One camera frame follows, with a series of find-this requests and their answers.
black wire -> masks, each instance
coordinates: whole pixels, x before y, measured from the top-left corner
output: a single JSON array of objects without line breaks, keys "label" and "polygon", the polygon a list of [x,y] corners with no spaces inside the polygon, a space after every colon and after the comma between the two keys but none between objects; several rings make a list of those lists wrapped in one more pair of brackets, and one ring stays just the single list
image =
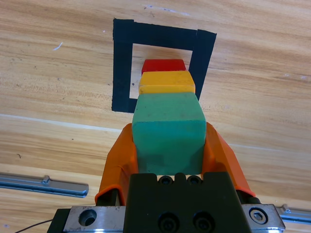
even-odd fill
[{"label": "black wire", "polygon": [[15,232],[15,233],[20,233],[20,232],[23,232],[23,231],[25,231],[25,230],[28,230],[28,229],[31,228],[31,227],[35,227],[35,226],[38,226],[38,225],[40,225],[40,224],[47,223],[47,222],[52,222],[52,221],[53,221],[53,219],[46,220],[46,221],[44,221],[44,222],[39,222],[39,223],[37,223],[37,224],[35,224],[35,225],[32,225],[32,226],[30,226],[30,227],[26,227],[26,228],[24,228],[23,230],[20,230],[20,231]]}]

black tape square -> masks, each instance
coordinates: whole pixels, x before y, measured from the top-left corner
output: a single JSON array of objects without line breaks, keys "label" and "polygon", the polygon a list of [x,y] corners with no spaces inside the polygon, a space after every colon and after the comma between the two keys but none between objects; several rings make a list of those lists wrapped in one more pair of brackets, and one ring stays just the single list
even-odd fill
[{"label": "black tape square", "polygon": [[191,50],[189,72],[200,98],[216,34],[203,30],[174,28],[131,19],[113,20],[112,111],[134,113],[137,99],[130,98],[133,44]]}]

metal rail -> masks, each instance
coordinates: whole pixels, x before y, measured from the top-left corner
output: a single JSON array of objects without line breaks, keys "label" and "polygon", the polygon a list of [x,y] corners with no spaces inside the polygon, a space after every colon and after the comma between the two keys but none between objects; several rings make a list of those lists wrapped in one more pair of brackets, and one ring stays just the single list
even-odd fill
[{"label": "metal rail", "polygon": [[0,174],[0,188],[56,194],[62,196],[85,198],[88,185],[52,181],[49,176],[42,178]]}]

wooden table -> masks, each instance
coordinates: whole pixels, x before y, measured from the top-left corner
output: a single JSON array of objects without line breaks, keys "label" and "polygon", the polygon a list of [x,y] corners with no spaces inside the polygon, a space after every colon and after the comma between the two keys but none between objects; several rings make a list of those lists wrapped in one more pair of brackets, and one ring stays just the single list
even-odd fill
[{"label": "wooden table", "polygon": [[[263,203],[311,209],[311,1],[0,0],[0,172],[90,186],[85,199],[1,189],[1,233],[94,204],[106,155],[133,117],[111,111],[113,18],[217,33],[200,98],[207,121]],[[190,56],[134,45],[131,96],[146,58],[189,66]]]}]

